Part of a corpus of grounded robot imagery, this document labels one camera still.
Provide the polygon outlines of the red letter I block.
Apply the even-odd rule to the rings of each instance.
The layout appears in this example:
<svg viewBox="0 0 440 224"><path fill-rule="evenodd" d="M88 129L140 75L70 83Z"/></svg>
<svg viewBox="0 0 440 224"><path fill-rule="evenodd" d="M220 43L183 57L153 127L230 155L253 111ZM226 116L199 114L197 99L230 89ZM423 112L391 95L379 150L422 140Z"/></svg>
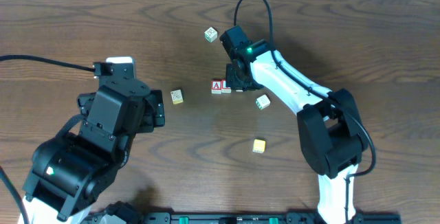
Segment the red letter I block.
<svg viewBox="0 0 440 224"><path fill-rule="evenodd" d="M221 81L221 92L222 93L231 93L232 92L231 88L227 86L227 80Z"/></svg>

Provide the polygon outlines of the red letter A block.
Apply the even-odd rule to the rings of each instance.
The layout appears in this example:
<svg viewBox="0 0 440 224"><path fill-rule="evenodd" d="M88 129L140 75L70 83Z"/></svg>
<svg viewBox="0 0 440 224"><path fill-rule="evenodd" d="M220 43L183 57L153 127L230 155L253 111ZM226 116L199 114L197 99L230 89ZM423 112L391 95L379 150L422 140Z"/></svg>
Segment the red letter A block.
<svg viewBox="0 0 440 224"><path fill-rule="evenodd" d="M222 94L222 86L220 80L213 80L211 82L211 93L212 94Z"/></svg>

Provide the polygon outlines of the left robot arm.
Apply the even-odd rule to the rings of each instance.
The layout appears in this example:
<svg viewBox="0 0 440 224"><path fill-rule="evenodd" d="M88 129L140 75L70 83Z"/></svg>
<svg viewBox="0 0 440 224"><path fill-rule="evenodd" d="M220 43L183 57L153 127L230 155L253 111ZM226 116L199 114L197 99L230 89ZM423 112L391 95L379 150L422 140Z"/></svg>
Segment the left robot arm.
<svg viewBox="0 0 440 224"><path fill-rule="evenodd" d="M94 63L98 90L32 156L20 223L80 223L128 160L138 133L165 125L162 92L136 77L130 58Z"/></svg>

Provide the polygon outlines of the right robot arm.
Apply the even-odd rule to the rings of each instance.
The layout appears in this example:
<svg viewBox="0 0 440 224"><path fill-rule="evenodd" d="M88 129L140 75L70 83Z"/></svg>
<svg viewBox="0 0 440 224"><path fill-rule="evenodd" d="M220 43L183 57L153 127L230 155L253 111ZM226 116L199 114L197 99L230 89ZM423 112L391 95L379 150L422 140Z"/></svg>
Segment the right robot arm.
<svg viewBox="0 0 440 224"><path fill-rule="evenodd" d="M332 91L293 68L267 41L253 43L240 26L226 30L221 44L230 57L227 86L250 91L268 88L294 113L300 148L318 174L318 213L325 223L352 223L352 181L361 175L362 153L373 149L353 96Z"/></svg>

